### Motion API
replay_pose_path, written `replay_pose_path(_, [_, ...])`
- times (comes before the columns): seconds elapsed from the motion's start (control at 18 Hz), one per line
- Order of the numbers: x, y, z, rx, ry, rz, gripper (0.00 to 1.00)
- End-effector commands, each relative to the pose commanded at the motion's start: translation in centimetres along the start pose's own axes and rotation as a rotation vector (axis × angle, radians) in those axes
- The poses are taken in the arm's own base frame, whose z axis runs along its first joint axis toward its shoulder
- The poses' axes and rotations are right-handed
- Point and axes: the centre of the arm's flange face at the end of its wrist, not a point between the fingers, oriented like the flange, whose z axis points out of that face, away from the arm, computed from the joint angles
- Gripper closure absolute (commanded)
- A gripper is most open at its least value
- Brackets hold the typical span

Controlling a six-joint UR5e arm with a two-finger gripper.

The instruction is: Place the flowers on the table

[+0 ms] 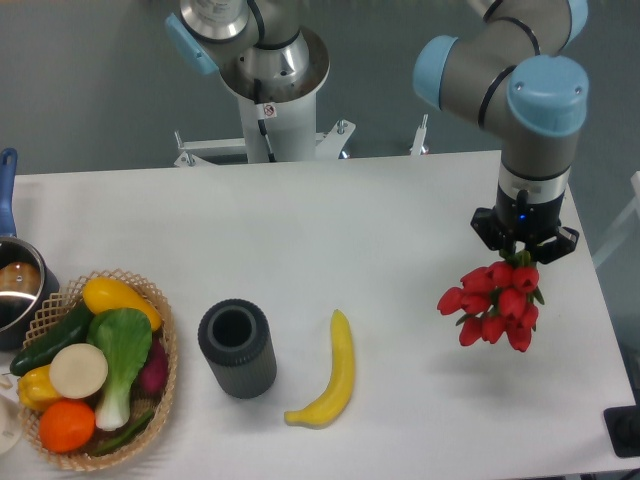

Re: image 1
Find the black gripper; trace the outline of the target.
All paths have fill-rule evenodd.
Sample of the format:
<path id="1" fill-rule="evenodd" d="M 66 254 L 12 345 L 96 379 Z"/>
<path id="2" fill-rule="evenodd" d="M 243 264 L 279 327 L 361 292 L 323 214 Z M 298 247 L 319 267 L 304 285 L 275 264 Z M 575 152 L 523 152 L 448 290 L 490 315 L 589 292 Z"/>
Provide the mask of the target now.
<path id="1" fill-rule="evenodd" d="M 471 227 L 489 250 L 515 254 L 522 244 L 537 263 L 550 264 L 573 253 L 580 234 L 561 224 L 564 195 L 544 203 L 531 199 L 526 190 L 511 198 L 498 188 L 495 206 L 477 208 Z"/>

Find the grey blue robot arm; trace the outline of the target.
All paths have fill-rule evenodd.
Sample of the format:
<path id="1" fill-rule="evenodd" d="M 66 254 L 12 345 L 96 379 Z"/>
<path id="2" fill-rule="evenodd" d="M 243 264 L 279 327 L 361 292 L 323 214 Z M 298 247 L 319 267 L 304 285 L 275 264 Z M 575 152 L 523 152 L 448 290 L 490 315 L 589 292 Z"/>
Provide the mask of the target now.
<path id="1" fill-rule="evenodd" d="M 586 25 L 585 1 L 482 1 L 473 40 L 431 39 L 413 69 L 415 93 L 502 142 L 496 202 L 471 226 L 493 251 L 522 245 L 552 263 L 577 245 L 561 206 L 587 116 L 589 79 L 562 55 Z"/>

